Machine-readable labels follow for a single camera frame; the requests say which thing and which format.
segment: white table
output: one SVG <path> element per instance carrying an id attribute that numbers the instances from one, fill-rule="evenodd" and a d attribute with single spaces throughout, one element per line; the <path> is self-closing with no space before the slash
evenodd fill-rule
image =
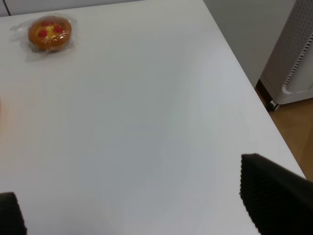
<path id="1" fill-rule="evenodd" d="M 0 19 L 0 191 L 30 235 L 256 235 L 241 154 L 300 168 L 201 0 L 65 10 L 37 62 Z"/>

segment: gray wall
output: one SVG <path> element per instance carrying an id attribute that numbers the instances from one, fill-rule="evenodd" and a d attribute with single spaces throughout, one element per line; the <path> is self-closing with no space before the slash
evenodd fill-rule
<path id="1" fill-rule="evenodd" d="M 204 0 L 255 87 L 296 0 Z"/>

